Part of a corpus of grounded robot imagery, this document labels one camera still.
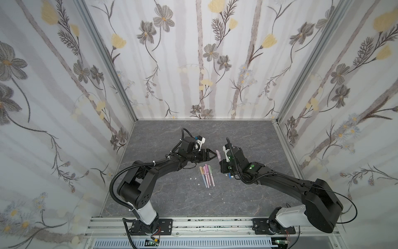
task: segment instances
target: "wall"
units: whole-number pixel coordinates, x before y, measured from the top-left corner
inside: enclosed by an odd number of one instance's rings
[[[138,118],[275,118],[338,1],[86,0]]]
[[[397,242],[397,7],[354,1],[281,122],[306,177],[357,205],[339,225],[351,249]],[[345,222],[355,210],[340,199]]]
[[[133,124],[72,1],[0,22],[1,247],[81,248]]]

